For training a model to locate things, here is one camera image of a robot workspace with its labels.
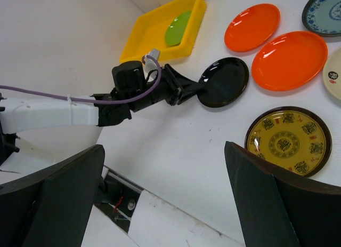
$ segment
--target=yellow plate with black rim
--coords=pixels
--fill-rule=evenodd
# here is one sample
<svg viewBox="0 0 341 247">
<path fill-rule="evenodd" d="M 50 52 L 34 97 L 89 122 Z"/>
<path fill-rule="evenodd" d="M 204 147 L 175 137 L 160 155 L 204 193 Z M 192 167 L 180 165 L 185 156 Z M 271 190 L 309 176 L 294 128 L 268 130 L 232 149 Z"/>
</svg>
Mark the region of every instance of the yellow plate with black rim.
<svg viewBox="0 0 341 247">
<path fill-rule="evenodd" d="M 279 107 L 253 122 L 245 148 L 268 162 L 310 177 L 326 164 L 331 135 L 316 114 L 299 107 Z"/>
</svg>

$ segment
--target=plate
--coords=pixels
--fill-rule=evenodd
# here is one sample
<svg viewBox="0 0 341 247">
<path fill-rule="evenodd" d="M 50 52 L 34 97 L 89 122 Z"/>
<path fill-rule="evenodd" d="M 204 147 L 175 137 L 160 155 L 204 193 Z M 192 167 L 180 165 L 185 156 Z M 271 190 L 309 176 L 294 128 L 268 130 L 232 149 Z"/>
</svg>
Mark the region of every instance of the plate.
<svg viewBox="0 0 341 247">
<path fill-rule="evenodd" d="M 302 23 L 321 36 L 341 35 L 341 0 L 309 0 L 302 13 Z"/>
<path fill-rule="evenodd" d="M 186 11 L 170 23 L 165 33 L 165 42 L 168 46 L 177 46 L 181 43 L 190 17 L 191 11 Z"/>
<path fill-rule="evenodd" d="M 252 6 L 229 24 L 225 32 L 225 45 L 232 51 L 250 51 L 264 43 L 276 31 L 281 14 L 269 3 Z"/>
<path fill-rule="evenodd" d="M 323 83 L 330 94 L 341 100 L 341 47 L 328 58 L 323 68 Z"/>
<path fill-rule="evenodd" d="M 267 90 L 292 90 L 317 75 L 327 56 L 326 42 L 317 34 L 308 31 L 286 33 L 257 53 L 252 63 L 252 76 Z"/>
<path fill-rule="evenodd" d="M 252 123 L 245 148 L 268 162 L 309 177 L 327 162 L 331 135 L 316 114 L 299 107 L 279 107 Z"/>
<path fill-rule="evenodd" d="M 243 93 L 248 81 L 249 69 L 244 61 L 238 58 L 218 60 L 202 74 L 199 82 L 206 86 L 198 99 L 207 107 L 226 106 Z"/>
</svg>

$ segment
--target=yellow bin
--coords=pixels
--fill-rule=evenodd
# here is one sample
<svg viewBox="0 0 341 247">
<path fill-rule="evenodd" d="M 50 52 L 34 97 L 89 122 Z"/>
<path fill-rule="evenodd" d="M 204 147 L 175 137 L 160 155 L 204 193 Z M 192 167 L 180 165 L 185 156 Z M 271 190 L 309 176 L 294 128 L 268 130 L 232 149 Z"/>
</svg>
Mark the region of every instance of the yellow bin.
<svg viewBox="0 0 341 247">
<path fill-rule="evenodd" d="M 174 0 L 140 16 L 120 57 L 120 63 L 141 60 L 152 49 L 161 52 L 160 61 L 189 56 L 206 7 L 204 0 Z M 178 46 L 167 46 L 165 33 L 168 26 L 185 11 L 192 12 L 181 43 Z"/>
</svg>

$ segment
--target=red wire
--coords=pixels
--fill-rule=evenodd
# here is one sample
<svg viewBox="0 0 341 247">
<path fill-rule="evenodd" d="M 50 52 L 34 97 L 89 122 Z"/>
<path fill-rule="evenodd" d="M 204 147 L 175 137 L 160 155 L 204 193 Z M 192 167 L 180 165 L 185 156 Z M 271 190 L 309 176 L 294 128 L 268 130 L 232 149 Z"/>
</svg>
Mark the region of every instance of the red wire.
<svg viewBox="0 0 341 247">
<path fill-rule="evenodd" d="M 121 198 L 119 199 L 118 203 L 115 205 L 115 208 L 113 209 L 113 212 L 117 212 L 117 207 L 119 207 L 122 203 L 122 199 L 123 199 L 123 196 L 121 196 Z"/>
</svg>

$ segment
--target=blue floral plate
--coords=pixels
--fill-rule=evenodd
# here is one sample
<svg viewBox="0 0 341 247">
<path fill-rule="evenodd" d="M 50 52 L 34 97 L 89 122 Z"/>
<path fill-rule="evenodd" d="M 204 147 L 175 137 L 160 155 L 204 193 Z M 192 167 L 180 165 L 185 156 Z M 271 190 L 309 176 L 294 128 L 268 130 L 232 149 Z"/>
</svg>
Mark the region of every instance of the blue floral plate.
<svg viewBox="0 0 341 247">
<path fill-rule="evenodd" d="M 341 0 L 309 0 L 302 13 L 303 25 L 321 36 L 341 36 Z"/>
</svg>

